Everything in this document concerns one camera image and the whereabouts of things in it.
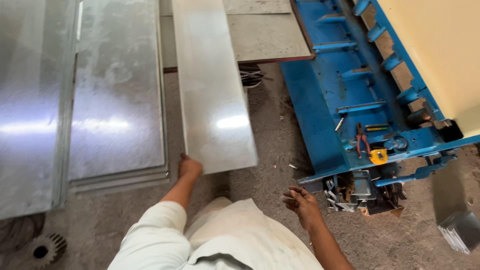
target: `white shirt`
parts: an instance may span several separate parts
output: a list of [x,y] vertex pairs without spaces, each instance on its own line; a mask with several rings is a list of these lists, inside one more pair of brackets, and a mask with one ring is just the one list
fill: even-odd
[[108,270],[323,269],[298,237],[252,199],[200,216],[184,235],[186,220],[176,202],[152,206],[129,229]]

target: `person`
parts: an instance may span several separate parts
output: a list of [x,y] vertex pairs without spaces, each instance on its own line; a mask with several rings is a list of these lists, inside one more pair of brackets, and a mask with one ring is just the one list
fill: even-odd
[[201,174],[201,164],[182,155],[178,181],[128,230],[108,270],[353,269],[327,229],[315,197],[298,186],[284,192],[283,202],[310,235],[314,255],[252,199],[215,199],[184,234],[186,209]]

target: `metal gear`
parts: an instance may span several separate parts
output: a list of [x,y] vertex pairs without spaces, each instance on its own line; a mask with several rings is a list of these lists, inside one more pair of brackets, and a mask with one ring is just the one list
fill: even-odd
[[42,269],[58,261],[67,250],[67,240],[58,233],[41,235],[35,238],[29,246],[28,252],[32,257],[33,267]]

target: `red-handled pliers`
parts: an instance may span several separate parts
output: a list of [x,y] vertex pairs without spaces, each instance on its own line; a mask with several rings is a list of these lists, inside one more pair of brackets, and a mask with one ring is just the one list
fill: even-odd
[[367,142],[367,136],[363,133],[363,126],[360,122],[357,123],[357,154],[359,155],[359,159],[361,159],[361,152],[360,152],[360,141],[363,141],[365,147],[367,148],[367,157],[370,158],[372,155],[370,154],[370,145]]

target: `blue machine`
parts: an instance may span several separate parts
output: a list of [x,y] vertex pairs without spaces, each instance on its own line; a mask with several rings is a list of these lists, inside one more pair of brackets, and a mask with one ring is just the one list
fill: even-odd
[[[376,9],[377,23],[368,31],[359,15],[370,3]],[[480,141],[480,135],[445,136],[444,129],[437,129],[439,125],[420,128],[419,123],[410,121],[420,117],[447,126],[454,122],[444,118],[377,0],[359,0],[355,6],[351,0],[297,1],[296,5],[317,53],[313,60],[281,63],[315,170],[314,176],[300,180],[301,185],[375,166],[366,153],[358,158],[358,122],[390,123],[387,130],[367,137],[371,145],[388,149],[388,162],[442,155],[413,175],[375,181],[376,186],[426,178],[455,159],[455,149]],[[386,60],[373,43],[384,31],[394,42],[394,53]],[[404,92],[390,73],[401,62],[414,77],[412,87]],[[425,108],[412,113],[408,104],[419,98],[426,99]]]

